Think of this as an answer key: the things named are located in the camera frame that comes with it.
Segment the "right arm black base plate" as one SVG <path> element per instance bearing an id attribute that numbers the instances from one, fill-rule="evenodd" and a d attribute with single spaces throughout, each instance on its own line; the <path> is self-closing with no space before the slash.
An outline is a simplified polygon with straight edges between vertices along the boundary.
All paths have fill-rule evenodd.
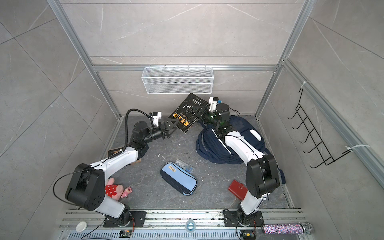
<path id="1" fill-rule="evenodd" d="M 241 209 L 236 211 L 230 211 L 228 209 L 223 210 L 224 222 L 226 227 L 236 226 L 254 226 L 261 227 L 264 224 L 264 217 L 262 212 L 257 211 L 250 215 L 243 213 Z"/>

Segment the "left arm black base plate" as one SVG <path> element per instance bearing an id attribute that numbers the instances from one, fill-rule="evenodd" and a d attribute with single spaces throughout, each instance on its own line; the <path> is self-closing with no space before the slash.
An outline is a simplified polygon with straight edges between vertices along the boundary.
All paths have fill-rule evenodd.
<path id="1" fill-rule="evenodd" d="M 119 218 L 112 218 L 106 216 L 105 222 L 103 223 L 104 228 L 133 228 L 144 226 L 147 212 L 145 211 L 127 211 L 123 212 Z"/>

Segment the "black book gold lettering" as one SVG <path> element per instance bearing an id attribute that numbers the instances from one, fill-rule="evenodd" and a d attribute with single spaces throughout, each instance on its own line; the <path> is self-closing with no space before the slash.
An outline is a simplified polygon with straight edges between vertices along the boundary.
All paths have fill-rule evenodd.
<path id="1" fill-rule="evenodd" d="M 177 127 L 187 133 L 192 125 L 205 113 L 209 103 L 190 93 L 182 103 L 168 116 L 177 122 Z"/>

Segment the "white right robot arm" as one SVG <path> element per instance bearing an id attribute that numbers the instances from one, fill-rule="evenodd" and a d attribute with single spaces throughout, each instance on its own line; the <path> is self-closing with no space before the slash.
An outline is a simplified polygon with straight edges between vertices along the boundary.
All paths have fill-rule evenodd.
<path id="1" fill-rule="evenodd" d="M 240 213 L 246 217 L 257 212 L 269 194 L 280 186 L 279 169 L 273 155 L 262 149 L 263 139 L 241 117 L 234 121 L 230 107 L 217 97 L 209 99 L 208 110 L 201 117 L 205 130 L 197 147 L 214 163 L 245 164 L 247 193 L 240 203 Z"/>

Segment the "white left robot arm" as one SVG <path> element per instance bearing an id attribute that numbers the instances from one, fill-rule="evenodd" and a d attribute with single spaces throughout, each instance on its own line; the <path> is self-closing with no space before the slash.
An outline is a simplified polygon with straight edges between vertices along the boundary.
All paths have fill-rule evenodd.
<path id="1" fill-rule="evenodd" d="M 105 192 L 109 177 L 141 159 L 148 151 L 150 142 L 170 138 L 177 129 L 175 120 L 160 121 L 159 113 L 145 116 L 149 121 L 135 123 L 131 133 L 128 126 L 125 126 L 125 143 L 116 153 L 99 162 L 80 164 L 75 168 L 65 193 L 69 203 L 123 223 L 129 221 L 129 207 Z"/>

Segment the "navy blue student backpack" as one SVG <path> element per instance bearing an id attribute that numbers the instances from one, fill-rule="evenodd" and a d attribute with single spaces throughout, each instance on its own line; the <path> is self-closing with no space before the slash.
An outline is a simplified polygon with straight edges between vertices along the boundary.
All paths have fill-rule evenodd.
<path id="1" fill-rule="evenodd" d="M 217 127 L 206 125 L 199 133 L 196 150 L 204 159 L 215 164 L 245 164 L 246 185 L 250 189 L 271 191 L 284 179 L 275 157 L 267 149 L 265 140 L 246 119 L 230 116 L 230 124 Z"/>

